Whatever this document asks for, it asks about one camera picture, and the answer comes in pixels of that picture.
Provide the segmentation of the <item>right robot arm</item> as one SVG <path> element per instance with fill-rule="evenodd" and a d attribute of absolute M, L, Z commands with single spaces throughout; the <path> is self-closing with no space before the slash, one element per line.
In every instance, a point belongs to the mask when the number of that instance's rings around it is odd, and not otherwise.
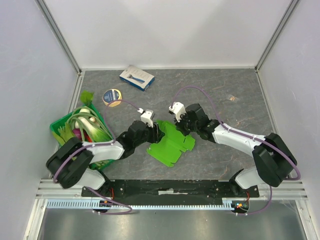
<path fill-rule="evenodd" d="M 174 102 L 169 111 L 174 115 L 176 129 L 184 136 L 197 133 L 203 140 L 229 146 L 253 158 L 254 167 L 239 170 L 229 180 L 229 191 L 235 197 L 260 184 L 276 188 L 297 166 L 297 160 L 278 134 L 265 136 L 237 130 L 210 119 L 198 103 L 185 107 Z"/>

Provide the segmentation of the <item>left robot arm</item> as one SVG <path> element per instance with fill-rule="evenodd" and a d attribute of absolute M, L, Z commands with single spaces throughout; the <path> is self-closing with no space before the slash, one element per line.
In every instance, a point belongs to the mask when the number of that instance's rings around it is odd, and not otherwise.
<path fill-rule="evenodd" d="M 63 189 L 77 184 L 92 188 L 99 197 L 110 191 L 107 177 L 89 165 L 103 160 L 122 160 L 131 156 L 144 143 L 157 144 L 165 136 L 155 122 L 153 126 L 136 120 L 115 140 L 107 142 L 86 142 L 73 137 L 56 151 L 46 162 L 46 168 L 53 175 L 53 182 Z"/>

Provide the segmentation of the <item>green paper box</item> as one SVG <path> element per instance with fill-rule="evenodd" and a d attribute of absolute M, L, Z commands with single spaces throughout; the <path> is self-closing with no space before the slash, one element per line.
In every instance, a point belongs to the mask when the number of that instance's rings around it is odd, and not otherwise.
<path fill-rule="evenodd" d="M 152 143 L 146 152 L 167 167 L 173 167 L 182 153 L 192 151 L 196 140 L 191 136 L 184 136 L 169 121 L 157 120 L 159 129 L 164 136 L 158 143 Z"/>

